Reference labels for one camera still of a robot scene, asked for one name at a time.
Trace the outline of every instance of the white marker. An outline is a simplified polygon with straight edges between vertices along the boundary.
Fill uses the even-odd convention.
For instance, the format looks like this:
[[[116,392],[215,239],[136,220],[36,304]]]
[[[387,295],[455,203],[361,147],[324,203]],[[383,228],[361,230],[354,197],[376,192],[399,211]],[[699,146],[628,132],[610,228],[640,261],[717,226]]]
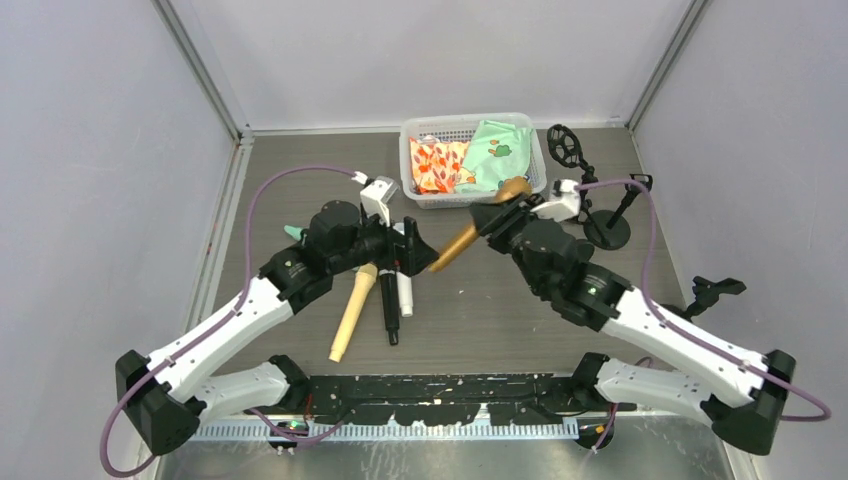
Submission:
[[[396,223],[395,230],[400,233],[403,233],[403,224]],[[411,317],[412,316],[412,279],[407,277],[406,275],[398,272],[397,274],[397,283],[398,283],[398,303],[400,303],[400,314],[402,317]]]

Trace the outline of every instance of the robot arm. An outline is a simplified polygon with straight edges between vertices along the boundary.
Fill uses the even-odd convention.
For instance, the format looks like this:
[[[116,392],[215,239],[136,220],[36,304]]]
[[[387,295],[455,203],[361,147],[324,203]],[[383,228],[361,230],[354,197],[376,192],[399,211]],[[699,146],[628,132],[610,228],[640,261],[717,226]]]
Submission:
[[[637,345],[680,370],[654,371],[587,354],[574,373],[585,387],[586,403],[633,402],[676,412],[709,425],[740,449],[767,454],[786,390],[671,331],[647,308],[638,288],[591,263],[594,247],[557,223],[579,211],[573,183],[556,182],[551,201],[522,193],[498,204],[473,204],[470,212],[489,247],[511,255],[530,291],[564,319]],[[658,308],[666,322],[791,381],[795,360],[786,353],[763,356]]]
[[[421,239],[415,220],[406,217],[401,231],[394,228],[386,206],[394,188],[391,180],[378,178],[360,192],[361,208],[338,200],[325,204],[301,242],[277,252],[259,269],[243,302],[240,293],[183,337],[147,357],[131,350],[116,362],[119,399],[157,365],[170,364],[124,408],[151,453],[169,453],[202,424],[251,407],[296,408],[308,394],[307,377],[288,357],[272,357],[251,370],[210,375],[256,337],[330,291],[334,275],[375,263],[413,276],[436,259],[437,252]],[[172,358],[230,315],[192,350]]]

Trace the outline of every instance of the wooden handle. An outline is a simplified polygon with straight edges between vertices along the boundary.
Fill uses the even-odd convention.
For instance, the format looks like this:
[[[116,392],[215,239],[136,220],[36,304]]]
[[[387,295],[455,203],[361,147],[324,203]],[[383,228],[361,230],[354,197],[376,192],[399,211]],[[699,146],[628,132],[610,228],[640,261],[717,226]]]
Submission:
[[[342,361],[342,355],[347,350],[347,344],[350,343],[350,336],[353,335],[353,329],[359,321],[359,314],[362,313],[362,306],[365,305],[368,292],[376,281],[377,266],[373,263],[363,265],[356,272],[353,291],[350,292],[345,313],[342,315],[342,321],[339,322],[339,329],[336,330],[336,338],[333,340],[333,346],[330,347],[330,360],[336,363]]]
[[[511,200],[522,193],[530,195],[533,193],[533,187],[524,177],[512,177],[504,181],[504,184],[495,194],[495,203]],[[469,223],[439,252],[439,258],[430,264],[429,270],[434,273],[444,270],[460,253],[470,247],[478,236],[474,222]]]

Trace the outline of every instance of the green cloth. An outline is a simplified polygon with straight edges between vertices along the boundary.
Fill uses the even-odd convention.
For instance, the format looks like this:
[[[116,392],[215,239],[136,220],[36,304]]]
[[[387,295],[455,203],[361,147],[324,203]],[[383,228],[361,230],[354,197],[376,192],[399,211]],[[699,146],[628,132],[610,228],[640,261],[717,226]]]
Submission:
[[[456,186],[457,193],[494,192],[504,180],[520,177],[530,167],[532,128],[483,120],[462,161],[474,183]]]

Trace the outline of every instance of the white plastic basket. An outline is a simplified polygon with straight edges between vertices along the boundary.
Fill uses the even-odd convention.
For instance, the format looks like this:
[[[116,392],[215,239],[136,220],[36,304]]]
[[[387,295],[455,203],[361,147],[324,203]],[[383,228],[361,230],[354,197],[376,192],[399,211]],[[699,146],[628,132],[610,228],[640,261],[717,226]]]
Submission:
[[[400,129],[399,143],[400,180],[403,184],[404,195],[415,200],[415,203],[421,208],[465,207],[472,202],[491,201],[495,197],[495,192],[422,195],[415,192],[415,181],[412,179],[409,137],[421,139],[427,135],[433,135],[446,142],[467,142],[474,136],[474,132],[480,125],[481,120],[494,120],[496,122],[511,123],[516,127],[533,128],[533,122],[530,121],[530,117],[522,113],[449,115],[407,120]],[[532,136],[530,167],[527,169],[526,175],[530,186],[533,187],[533,193],[540,193],[547,186],[548,179],[545,176],[545,159],[542,156],[542,147],[539,145],[539,136],[535,133]]]

